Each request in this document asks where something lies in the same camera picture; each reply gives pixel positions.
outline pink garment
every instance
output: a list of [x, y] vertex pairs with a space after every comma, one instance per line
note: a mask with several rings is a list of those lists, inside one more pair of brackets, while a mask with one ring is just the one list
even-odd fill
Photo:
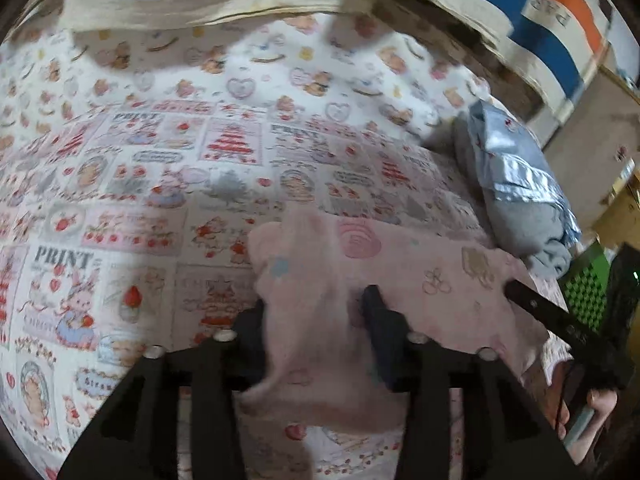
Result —
[[406, 396], [378, 379], [358, 310], [370, 284], [412, 330], [459, 351], [491, 346], [517, 377], [548, 337], [502, 294], [510, 278], [535, 288], [524, 264], [474, 242], [289, 205], [251, 232], [249, 255], [268, 306], [267, 377], [241, 397], [255, 415], [351, 433], [403, 423]]

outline black cable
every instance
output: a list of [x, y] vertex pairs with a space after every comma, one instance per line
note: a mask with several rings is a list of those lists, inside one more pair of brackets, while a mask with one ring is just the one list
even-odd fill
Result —
[[556, 411], [556, 434], [558, 434], [558, 426], [560, 425], [560, 412], [562, 411], [562, 402], [564, 401], [564, 390], [566, 388], [566, 383], [569, 380], [569, 376], [571, 372], [574, 371], [575, 361], [571, 362], [571, 366], [564, 376], [564, 380], [562, 380], [562, 388], [560, 389], [560, 401], [558, 402], [558, 410]]

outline bed sheet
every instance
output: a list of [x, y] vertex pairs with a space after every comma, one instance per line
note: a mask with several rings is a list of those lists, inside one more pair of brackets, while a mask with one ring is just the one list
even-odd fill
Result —
[[[418, 145], [488, 86], [412, 38], [324, 14], [72, 35], [58, 10], [0, 47], [0, 416], [44, 478], [146, 346], [252, 306], [247, 234], [288, 201], [492, 246], [454, 161]], [[392, 478], [402, 435], [239, 421], [252, 478]]]

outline silver screw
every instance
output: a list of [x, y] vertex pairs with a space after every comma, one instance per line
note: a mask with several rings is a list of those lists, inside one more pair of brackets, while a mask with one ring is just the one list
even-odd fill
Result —
[[218, 330], [214, 335], [213, 339], [219, 341], [221, 343], [228, 343], [229, 341], [233, 341], [238, 334], [230, 328], [223, 328], [222, 330]]
[[409, 340], [409, 342], [417, 345], [424, 345], [425, 343], [429, 342], [429, 336], [423, 334], [422, 332], [409, 332], [406, 335], [406, 338]]
[[159, 359], [164, 354], [166, 354], [166, 348], [160, 345], [153, 345], [145, 350], [145, 357], [147, 359]]
[[482, 361], [495, 361], [498, 358], [498, 352], [493, 348], [485, 346], [478, 350], [478, 357], [481, 358]]

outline pink circle print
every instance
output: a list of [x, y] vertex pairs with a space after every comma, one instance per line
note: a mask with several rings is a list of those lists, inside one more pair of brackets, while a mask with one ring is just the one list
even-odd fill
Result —
[[373, 258], [382, 249], [382, 243], [364, 218], [340, 220], [338, 236], [342, 252], [347, 258]]

